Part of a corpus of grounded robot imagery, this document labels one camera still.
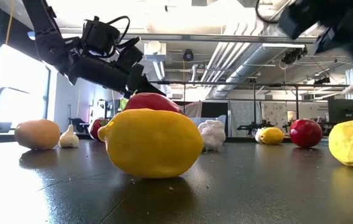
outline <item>ceiling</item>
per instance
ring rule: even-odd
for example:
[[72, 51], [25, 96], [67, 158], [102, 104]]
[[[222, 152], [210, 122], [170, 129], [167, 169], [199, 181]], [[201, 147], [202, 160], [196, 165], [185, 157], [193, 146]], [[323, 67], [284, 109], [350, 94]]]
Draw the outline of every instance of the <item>ceiling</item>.
[[[22, 0], [15, 1], [16, 13], [14, 13], [14, 17], [33, 28]], [[75, 33], [76, 30], [80, 32], [83, 20], [91, 19], [95, 15], [99, 16], [102, 21], [128, 15], [131, 19], [129, 33], [219, 35], [226, 34], [228, 27], [255, 21], [253, 9], [248, 7], [254, 7], [256, 0], [97, 0], [95, 4], [89, 4], [87, 0], [47, 0], [47, 2], [53, 7], [57, 15], [57, 23], [65, 33]], [[269, 10], [273, 10], [272, 7], [280, 7], [285, 3], [285, 0], [263, 0], [261, 3], [270, 6]], [[0, 8], [9, 13], [11, 0], [0, 0]], [[126, 23], [120, 21], [114, 26], [123, 31]], [[234, 35], [236, 32], [228, 33], [228, 35]], [[314, 29], [306, 35], [317, 35], [320, 32], [321, 29]], [[188, 41], [164, 43], [167, 46], [167, 57], [164, 61], [166, 80], [183, 80], [184, 76], [185, 80], [189, 80], [191, 73], [188, 69], [191, 69], [194, 64], [207, 65], [219, 44], [218, 42]], [[144, 42], [138, 43], [137, 46], [144, 51]], [[311, 57], [314, 46], [308, 45], [307, 48], [308, 55], [286, 70], [279, 67], [283, 54], [267, 63], [275, 65], [274, 67], [258, 67], [260, 76], [257, 77], [256, 82], [273, 83], [285, 80], [288, 83], [305, 82], [307, 79], [313, 79], [316, 73], [327, 68], [333, 68], [330, 71], [338, 74], [344, 73], [346, 69], [352, 67], [351, 60], [339, 50]], [[186, 49], [193, 51], [195, 55], [193, 62], [183, 63], [182, 56]], [[236, 63], [230, 66], [231, 71], [226, 72], [219, 81], [224, 81], [240, 65], [238, 61], [236, 60]], [[143, 60], [141, 63], [145, 65], [144, 72], [149, 80], [158, 80], [153, 63], [147, 60]]]

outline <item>black table surface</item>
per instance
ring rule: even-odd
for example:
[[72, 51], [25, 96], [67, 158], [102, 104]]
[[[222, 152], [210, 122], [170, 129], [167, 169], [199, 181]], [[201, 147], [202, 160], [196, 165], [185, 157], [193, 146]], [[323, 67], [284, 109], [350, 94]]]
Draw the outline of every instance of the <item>black table surface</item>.
[[353, 223], [353, 167], [326, 145], [225, 143], [178, 178], [148, 180], [100, 142], [0, 143], [0, 223]]

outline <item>red apple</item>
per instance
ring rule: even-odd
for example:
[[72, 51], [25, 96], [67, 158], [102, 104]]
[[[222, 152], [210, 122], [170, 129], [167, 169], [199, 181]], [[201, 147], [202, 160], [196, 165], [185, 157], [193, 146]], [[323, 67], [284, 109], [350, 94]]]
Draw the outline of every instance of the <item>red apple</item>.
[[313, 147], [319, 144], [322, 137], [320, 125], [310, 119], [299, 119], [291, 125], [291, 141], [299, 147]]
[[94, 120], [89, 125], [89, 128], [88, 128], [89, 135], [91, 136], [91, 138], [93, 138], [94, 140], [100, 141], [98, 138], [98, 130], [100, 127], [107, 125], [109, 121], [110, 119], [104, 119], [104, 118], [98, 118]]
[[138, 93], [127, 103], [124, 110], [148, 108], [182, 113], [180, 107], [167, 97], [157, 93]]

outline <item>silver duct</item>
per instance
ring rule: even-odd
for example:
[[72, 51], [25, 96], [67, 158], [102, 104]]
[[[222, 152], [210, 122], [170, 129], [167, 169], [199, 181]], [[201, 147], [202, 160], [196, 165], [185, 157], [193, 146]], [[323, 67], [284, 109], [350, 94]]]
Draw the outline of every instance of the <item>silver duct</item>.
[[[275, 26], [269, 26], [264, 30], [265, 35], [282, 36], [285, 35]], [[272, 61], [275, 57], [286, 51], [285, 47], [267, 47], [267, 44], [250, 44], [244, 55], [250, 55], [241, 65], [234, 71], [227, 82], [242, 83], [247, 77], [259, 71], [262, 67], [253, 67], [246, 65], [265, 65]], [[214, 93], [215, 98], [222, 98], [235, 89], [237, 85], [219, 85]]]

